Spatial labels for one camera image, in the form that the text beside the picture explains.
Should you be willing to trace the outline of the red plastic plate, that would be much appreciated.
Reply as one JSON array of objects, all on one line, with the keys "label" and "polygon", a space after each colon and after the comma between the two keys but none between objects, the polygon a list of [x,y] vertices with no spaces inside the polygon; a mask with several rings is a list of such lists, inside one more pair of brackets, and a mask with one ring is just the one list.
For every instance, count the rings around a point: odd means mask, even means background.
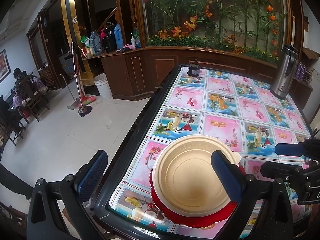
[{"label": "red plastic plate", "polygon": [[165,179],[161,178],[159,162],[150,172],[151,196],[157,208],[172,222],[205,228],[228,218],[236,208],[237,204],[230,201],[210,161],[188,160],[178,168],[167,169],[173,174],[177,203],[170,204],[166,198],[169,191],[160,188]]}]

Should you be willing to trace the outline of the blue water jug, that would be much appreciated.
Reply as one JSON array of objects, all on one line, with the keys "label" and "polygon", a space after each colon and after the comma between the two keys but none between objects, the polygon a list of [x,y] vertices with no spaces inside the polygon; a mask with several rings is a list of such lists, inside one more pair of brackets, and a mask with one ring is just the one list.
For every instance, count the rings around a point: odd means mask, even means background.
[{"label": "blue water jug", "polygon": [[114,36],[116,39],[117,50],[121,50],[124,46],[124,42],[123,42],[120,24],[116,24],[114,28]]}]

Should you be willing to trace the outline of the artificial flower display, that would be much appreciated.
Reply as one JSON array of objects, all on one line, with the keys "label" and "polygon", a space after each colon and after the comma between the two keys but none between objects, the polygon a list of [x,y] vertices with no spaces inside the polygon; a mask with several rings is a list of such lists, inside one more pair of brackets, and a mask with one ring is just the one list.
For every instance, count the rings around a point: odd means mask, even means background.
[{"label": "artificial flower display", "polygon": [[147,44],[210,48],[276,64],[285,0],[142,0]]}]

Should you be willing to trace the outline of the white trash bin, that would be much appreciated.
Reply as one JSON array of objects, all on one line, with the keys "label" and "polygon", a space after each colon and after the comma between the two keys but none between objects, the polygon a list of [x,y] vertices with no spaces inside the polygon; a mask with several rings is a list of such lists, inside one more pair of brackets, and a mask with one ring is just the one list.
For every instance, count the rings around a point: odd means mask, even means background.
[{"label": "white trash bin", "polygon": [[112,98],[112,92],[105,73],[97,75],[94,78],[94,84],[103,99],[107,100]]}]

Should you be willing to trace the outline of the black kettle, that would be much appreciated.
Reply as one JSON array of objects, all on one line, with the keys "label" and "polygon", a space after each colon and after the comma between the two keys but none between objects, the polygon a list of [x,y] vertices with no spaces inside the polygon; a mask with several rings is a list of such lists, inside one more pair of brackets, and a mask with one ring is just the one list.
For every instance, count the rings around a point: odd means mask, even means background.
[{"label": "black kettle", "polygon": [[112,52],[117,49],[116,38],[113,30],[114,28],[109,25],[101,31],[101,40],[106,52]]}]

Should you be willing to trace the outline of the small black jar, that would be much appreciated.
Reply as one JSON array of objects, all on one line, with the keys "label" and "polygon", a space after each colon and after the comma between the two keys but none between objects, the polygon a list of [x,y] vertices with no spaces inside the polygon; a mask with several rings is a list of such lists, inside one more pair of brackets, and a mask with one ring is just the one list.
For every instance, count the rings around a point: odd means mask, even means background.
[{"label": "small black jar", "polygon": [[189,76],[193,76],[193,77],[198,77],[200,74],[200,65],[197,63],[190,63],[189,64],[189,69],[187,71],[187,74]]}]

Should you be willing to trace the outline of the stainless steel thermos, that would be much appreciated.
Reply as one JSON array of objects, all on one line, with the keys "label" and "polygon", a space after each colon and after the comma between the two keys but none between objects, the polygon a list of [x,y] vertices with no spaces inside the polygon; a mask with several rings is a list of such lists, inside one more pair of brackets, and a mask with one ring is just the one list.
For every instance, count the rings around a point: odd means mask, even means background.
[{"label": "stainless steel thermos", "polygon": [[289,44],[285,44],[280,52],[276,74],[270,85],[271,93],[280,100],[286,96],[292,85],[298,66],[298,50]]}]

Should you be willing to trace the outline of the wooden chair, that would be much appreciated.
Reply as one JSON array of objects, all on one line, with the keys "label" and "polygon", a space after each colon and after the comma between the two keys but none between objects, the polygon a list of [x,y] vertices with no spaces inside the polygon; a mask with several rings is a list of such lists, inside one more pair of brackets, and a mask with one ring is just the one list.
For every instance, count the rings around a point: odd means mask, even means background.
[{"label": "wooden chair", "polygon": [[40,92],[33,92],[30,88],[29,84],[27,83],[28,77],[26,77],[21,83],[23,85],[23,88],[28,93],[29,98],[27,98],[27,101],[25,102],[25,106],[29,111],[31,112],[32,116],[39,122],[40,121],[40,114],[43,112],[44,109],[47,109],[48,111],[48,99],[46,98],[46,94],[42,94]]}]

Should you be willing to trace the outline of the floral patterned tablecloth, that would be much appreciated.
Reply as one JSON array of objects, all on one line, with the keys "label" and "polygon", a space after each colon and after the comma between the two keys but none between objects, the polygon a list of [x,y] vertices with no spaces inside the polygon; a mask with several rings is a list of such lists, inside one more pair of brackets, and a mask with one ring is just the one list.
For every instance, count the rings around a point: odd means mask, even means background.
[{"label": "floral patterned tablecloth", "polygon": [[204,134],[241,156],[247,173],[261,180],[261,166],[277,161],[308,167],[307,157],[277,155],[278,143],[310,138],[293,99],[279,100],[267,83],[248,77],[202,69],[198,77],[182,67],[155,116],[144,129],[128,170],[112,193],[109,206],[120,215],[162,231],[195,238],[213,238],[224,226],[217,222],[196,229],[168,220],[154,205],[149,175],[164,148],[186,135]]}]

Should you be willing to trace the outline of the grey blue thermos jug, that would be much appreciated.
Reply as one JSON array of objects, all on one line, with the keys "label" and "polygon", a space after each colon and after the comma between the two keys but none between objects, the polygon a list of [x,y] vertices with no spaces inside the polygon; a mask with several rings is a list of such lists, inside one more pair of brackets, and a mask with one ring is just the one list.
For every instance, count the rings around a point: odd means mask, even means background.
[{"label": "grey blue thermos jug", "polygon": [[89,37],[89,45],[93,49],[94,56],[98,56],[103,53],[103,45],[101,44],[100,35],[96,31],[92,31]]}]

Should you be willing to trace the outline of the mop with dark head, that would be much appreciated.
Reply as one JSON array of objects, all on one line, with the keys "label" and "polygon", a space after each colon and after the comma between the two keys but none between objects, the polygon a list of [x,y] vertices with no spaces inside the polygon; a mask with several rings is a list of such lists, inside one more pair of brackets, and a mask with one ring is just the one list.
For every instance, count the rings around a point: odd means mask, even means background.
[{"label": "mop with dark head", "polygon": [[84,105],[82,102],[82,90],[81,90],[81,85],[80,85],[80,73],[79,73],[79,62],[78,62],[78,57],[77,57],[77,53],[76,53],[76,43],[74,41],[71,42],[71,54],[72,54],[72,59],[73,59],[73,67],[74,67],[74,78],[76,81],[76,87],[77,87],[77,91],[79,94],[79,109],[78,109],[78,114],[80,117],[84,117],[86,115],[88,115],[89,113],[91,113],[92,111],[92,106],[89,105]]}]

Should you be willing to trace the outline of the flat floor squeegee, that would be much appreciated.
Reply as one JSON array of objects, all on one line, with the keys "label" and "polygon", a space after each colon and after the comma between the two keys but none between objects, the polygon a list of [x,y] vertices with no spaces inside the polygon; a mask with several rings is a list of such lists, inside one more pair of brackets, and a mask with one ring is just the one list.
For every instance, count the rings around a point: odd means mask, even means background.
[{"label": "flat floor squeegee", "polygon": [[68,91],[69,91],[69,93],[70,93],[70,95],[71,95],[71,97],[73,99],[73,103],[71,105],[68,105],[67,109],[75,110],[77,107],[79,107],[80,99],[74,97],[74,95],[72,94],[71,89],[69,88],[69,85],[66,82],[66,79],[65,79],[64,75],[60,74],[60,76],[63,78],[63,80],[65,82],[65,85],[66,85],[66,87],[67,87],[67,89],[68,89]]}]

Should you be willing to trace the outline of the seated person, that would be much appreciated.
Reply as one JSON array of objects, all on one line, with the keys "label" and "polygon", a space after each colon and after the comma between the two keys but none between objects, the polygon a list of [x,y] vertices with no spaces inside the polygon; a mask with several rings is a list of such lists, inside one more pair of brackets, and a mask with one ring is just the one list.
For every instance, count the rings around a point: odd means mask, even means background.
[{"label": "seated person", "polygon": [[14,108],[23,107],[23,103],[27,101],[27,98],[29,98],[28,93],[25,91],[21,83],[26,77],[28,77],[27,83],[34,93],[40,92],[45,94],[48,90],[48,87],[45,86],[37,76],[33,74],[28,75],[25,70],[21,71],[20,68],[15,68],[13,75],[15,78],[15,95],[13,97]]}]

